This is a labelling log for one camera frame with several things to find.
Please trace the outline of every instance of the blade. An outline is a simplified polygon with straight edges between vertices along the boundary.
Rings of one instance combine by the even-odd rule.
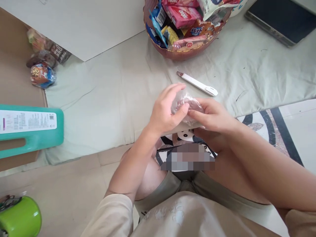
[[[177,74],[182,77],[184,73],[177,71]]]

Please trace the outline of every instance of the lime green container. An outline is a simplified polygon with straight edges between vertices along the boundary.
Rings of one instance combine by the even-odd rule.
[[[28,197],[0,212],[0,229],[9,237],[36,237],[42,226],[42,216],[36,202]]]
[[[57,108],[0,104],[0,141],[24,138],[25,146],[0,151],[0,159],[61,145],[64,113]]]

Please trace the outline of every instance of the red basket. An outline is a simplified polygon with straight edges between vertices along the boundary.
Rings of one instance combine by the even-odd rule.
[[[143,8],[143,13],[144,13],[144,24],[145,24],[145,28],[146,28],[146,23],[149,25],[149,27],[151,27],[152,29],[154,28],[152,25],[152,21],[150,19],[150,12],[149,10],[153,10],[158,4],[158,0],[145,0],[145,6]],[[200,54],[201,52],[203,52],[208,46],[210,46],[210,44],[216,39],[217,35],[219,34],[219,32],[222,30],[222,28],[224,27],[224,25],[226,24],[231,11],[233,8],[228,9],[223,21],[224,24],[219,28],[218,32],[213,35],[210,40],[208,42],[206,42],[205,44],[203,44],[202,46],[198,47],[198,48],[194,48],[194,49],[190,49],[188,51],[170,51],[167,49],[163,49],[160,46],[158,46],[157,44],[154,43],[154,41],[152,41],[152,39],[150,38],[148,32],[148,37],[151,40],[151,43],[154,45],[154,47],[156,48],[156,50],[165,58],[169,58],[171,60],[175,60],[175,61],[184,61],[187,60],[189,58],[193,58],[195,56],[197,56],[198,54]]]

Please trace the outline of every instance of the tile floor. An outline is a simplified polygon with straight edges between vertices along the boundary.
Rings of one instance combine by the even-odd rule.
[[[303,164],[316,174],[313,132],[316,129],[316,99],[283,106],[280,111]],[[43,217],[39,236],[80,236],[102,200],[122,154],[129,147],[2,177],[0,197],[26,191],[34,198]],[[133,218],[136,227],[138,214],[135,210]],[[271,213],[266,227],[282,237],[288,236],[276,210]]]

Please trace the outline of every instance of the shirt sleeve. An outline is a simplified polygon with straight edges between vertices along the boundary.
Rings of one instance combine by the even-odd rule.
[[[290,210],[285,216],[290,237],[316,236],[316,213]]]
[[[133,232],[133,204],[124,194],[106,196],[81,237],[130,236]]]

